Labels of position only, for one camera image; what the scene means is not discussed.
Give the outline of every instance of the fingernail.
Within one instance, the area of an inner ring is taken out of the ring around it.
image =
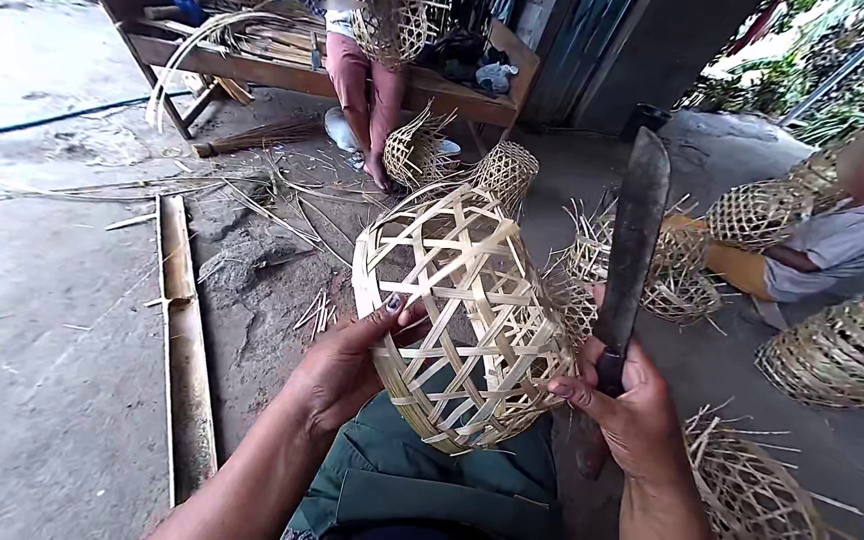
[[[392,293],[389,297],[389,302],[385,304],[385,309],[389,311],[389,313],[395,313],[399,311],[399,308],[402,306],[402,295],[398,292]]]
[[[555,382],[549,384],[549,392],[552,392],[559,398],[569,399],[572,396],[572,387],[561,382]]]

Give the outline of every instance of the blue hose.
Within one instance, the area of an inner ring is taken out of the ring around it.
[[[176,96],[185,96],[192,92],[188,90],[183,90],[179,92],[173,92],[169,94],[169,97]],[[106,109],[115,109],[116,107],[126,107],[127,105],[135,105],[137,103],[144,103],[149,101],[152,96],[143,96],[136,97],[132,99],[126,99],[124,101],[117,101],[115,103],[106,103],[99,104],[96,106],[90,106],[89,108],[82,108],[79,110],[72,110],[70,112],[64,112],[63,114],[57,114],[56,116],[49,116],[48,118],[39,118],[38,120],[31,120],[29,122],[23,122],[21,124],[12,124],[11,126],[3,126],[0,128],[0,134],[6,134],[8,132],[16,132],[18,130],[24,130],[26,128],[35,128],[36,126],[42,126],[44,124],[49,124],[52,122],[57,122],[59,120],[65,120],[66,118],[74,118],[80,117],[82,115],[91,115],[92,113],[98,113],[100,111],[105,111]]]

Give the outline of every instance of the dirt floor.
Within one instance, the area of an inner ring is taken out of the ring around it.
[[[0,2],[0,125],[148,92],[99,7]],[[197,125],[199,138],[296,113],[322,114],[335,104],[275,89],[256,95],[251,107],[210,106]],[[189,98],[179,101],[187,105]],[[142,117],[142,107],[131,106],[0,135],[0,193],[4,186],[56,189],[163,178],[183,173],[182,166],[235,171],[265,159],[247,152],[198,159],[174,129],[158,133]],[[462,129],[455,135],[472,148]],[[700,212],[728,187],[782,176],[810,153],[746,116],[681,112],[662,136],[673,190],[696,196]],[[541,165],[522,219],[532,258],[541,262],[550,249],[571,241],[562,206],[571,197],[597,201],[617,185],[628,148],[577,133],[521,132],[514,139]],[[283,168],[297,181],[308,181],[306,175],[346,185],[362,179],[324,137],[280,152]],[[270,156],[276,155],[273,149]],[[365,183],[363,189],[371,188]],[[221,194],[189,199],[196,265],[222,262],[199,289],[222,460],[301,359],[310,332],[292,327],[311,299],[328,290],[340,315],[353,314],[354,303],[349,272],[332,255],[248,270],[308,246]],[[345,236],[354,240],[376,207],[309,202],[342,229],[306,209],[318,233],[351,261]],[[155,226],[103,230],[150,211],[147,202],[0,200],[0,538],[138,537],[168,511],[162,315],[143,306],[159,296]],[[785,315],[796,321],[863,291],[864,274],[787,306]],[[639,317],[638,337],[670,381],[679,415],[734,397],[728,411],[752,416],[751,429],[790,432],[774,444],[801,450],[780,458],[798,466],[792,474],[805,489],[864,513],[864,411],[807,408],[775,390],[752,364],[753,351],[774,330],[748,300],[729,298],[714,317],[726,335],[705,322],[678,327]],[[555,415],[569,537],[618,537],[621,473],[610,465],[597,482],[582,480],[575,449],[587,436],[587,422],[567,409]],[[817,506],[836,528],[864,538],[864,516]]]

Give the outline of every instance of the yellow pants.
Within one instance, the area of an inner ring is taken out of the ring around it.
[[[666,225],[673,227],[691,222],[691,218],[683,215],[673,215],[665,220]],[[708,243],[705,268],[721,274],[725,281],[742,292],[761,300],[775,301],[769,295],[769,289],[765,285],[764,254],[740,250],[712,240]]]

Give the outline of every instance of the hand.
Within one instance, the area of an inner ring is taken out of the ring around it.
[[[382,389],[370,348],[391,333],[396,346],[424,338],[432,328],[425,305],[402,309],[405,297],[393,293],[366,318],[342,321],[318,338],[282,389],[282,397],[302,411],[312,436],[338,430]]]
[[[605,287],[594,289],[597,304]],[[579,376],[558,376],[549,391],[591,416],[602,429],[615,462],[646,485],[691,483],[691,470],[668,385],[639,343],[632,341],[622,372],[626,392],[617,399],[595,389],[595,362],[605,345],[594,336],[579,350]]]

